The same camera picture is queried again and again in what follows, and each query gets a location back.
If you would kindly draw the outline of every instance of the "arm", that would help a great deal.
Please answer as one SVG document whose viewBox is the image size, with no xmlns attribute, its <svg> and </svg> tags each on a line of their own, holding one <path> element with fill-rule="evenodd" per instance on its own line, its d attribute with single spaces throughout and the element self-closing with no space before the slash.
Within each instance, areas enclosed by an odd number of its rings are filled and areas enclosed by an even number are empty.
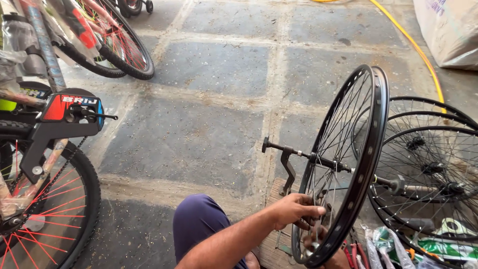
<svg viewBox="0 0 478 269">
<path fill-rule="evenodd" d="M 300 222 L 302 216 L 325 214 L 326 210 L 323 207 L 305 205 L 311 201 L 312 198 L 305 194 L 287 195 L 271 206 L 199 243 L 184 256 L 176 269 L 233 268 L 274 229 L 284 229 L 290 223 L 301 224 L 304 227 L 307 225 Z"/>
</svg>

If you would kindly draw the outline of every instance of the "knee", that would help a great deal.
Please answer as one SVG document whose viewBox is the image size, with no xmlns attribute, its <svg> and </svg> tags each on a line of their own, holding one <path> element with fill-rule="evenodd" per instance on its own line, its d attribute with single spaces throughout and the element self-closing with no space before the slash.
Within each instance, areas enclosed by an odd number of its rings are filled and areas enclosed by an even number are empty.
<svg viewBox="0 0 478 269">
<path fill-rule="evenodd" d="M 184 200 L 178 205 L 174 213 L 174 217 L 178 216 L 191 216 L 195 213 L 203 211 L 214 200 L 204 193 L 192 194 L 184 198 Z"/>
</svg>

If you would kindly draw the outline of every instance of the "blue pants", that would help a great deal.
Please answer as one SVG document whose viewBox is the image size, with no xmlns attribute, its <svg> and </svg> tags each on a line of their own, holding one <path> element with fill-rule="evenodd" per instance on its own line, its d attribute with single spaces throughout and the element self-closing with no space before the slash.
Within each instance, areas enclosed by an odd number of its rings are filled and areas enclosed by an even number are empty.
<svg viewBox="0 0 478 269">
<path fill-rule="evenodd" d="M 176 263 L 195 245 L 230 225 L 224 211 L 211 197 L 203 193 L 186 197 L 173 217 Z M 245 258 L 234 269 L 248 269 Z"/>
</svg>

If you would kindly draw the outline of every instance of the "yellow hose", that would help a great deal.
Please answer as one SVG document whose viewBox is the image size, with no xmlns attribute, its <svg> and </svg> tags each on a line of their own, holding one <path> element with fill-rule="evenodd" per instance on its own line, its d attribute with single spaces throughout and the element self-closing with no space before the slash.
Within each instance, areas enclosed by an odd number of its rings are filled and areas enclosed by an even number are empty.
<svg viewBox="0 0 478 269">
<path fill-rule="evenodd" d="M 338 0 L 312 0 L 314 2 L 320 2 L 320 3 L 325 3 L 325 2 L 334 2 Z M 417 43 L 413 40 L 413 38 L 405 31 L 405 29 L 388 13 L 388 11 L 382 7 L 376 0 L 370 0 L 374 5 L 376 5 L 390 20 L 391 22 L 400 30 L 400 32 L 405 35 L 405 37 L 410 40 L 412 43 L 413 47 L 415 50 L 418 52 L 420 57 L 422 57 L 423 61 L 425 62 L 426 66 L 428 67 L 428 70 L 430 71 L 430 74 L 432 74 L 433 77 L 433 82 L 435 83 L 436 87 L 436 93 L 438 94 L 438 100 L 442 103 L 445 103 L 445 100 L 443 98 L 443 93 L 442 93 L 442 87 L 440 86 L 440 82 L 438 81 L 438 77 L 436 76 L 435 69 L 433 68 L 432 64 L 430 64 L 430 61 L 428 58 L 425 56 L 425 53 L 420 49 L 420 47 L 417 45 Z M 442 108 L 442 113 L 446 113 L 446 109 Z"/>
</svg>

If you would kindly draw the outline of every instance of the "concrete floor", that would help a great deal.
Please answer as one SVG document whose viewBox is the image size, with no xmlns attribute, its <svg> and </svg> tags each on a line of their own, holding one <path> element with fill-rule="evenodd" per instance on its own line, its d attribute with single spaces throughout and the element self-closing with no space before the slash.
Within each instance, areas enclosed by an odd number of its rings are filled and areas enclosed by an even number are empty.
<svg viewBox="0 0 478 269">
<path fill-rule="evenodd" d="M 153 79 L 63 68 L 69 87 L 92 91 L 119 116 L 83 146 L 103 206 L 75 268 L 173 268 L 174 209 L 192 193 L 212 196 L 233 221 L 259 210 L 285 176 L 276 150 L 261 153 L 264 136 L 309 151 L 360 64 L 382 67 L 392 96 L 437 98 L 418 54 L 368 0 L 153 2 L 153 14 L 129 19 L 156 64 Z M 379 2 L 429 55 L 412 0 Z M 476 74 L 437 72 L 446 101 L 477 118 Z M 299 177 L 304 165 L 292 162 Z M 379 225 L 368 202 L 365 218 Z"/>
</svg>

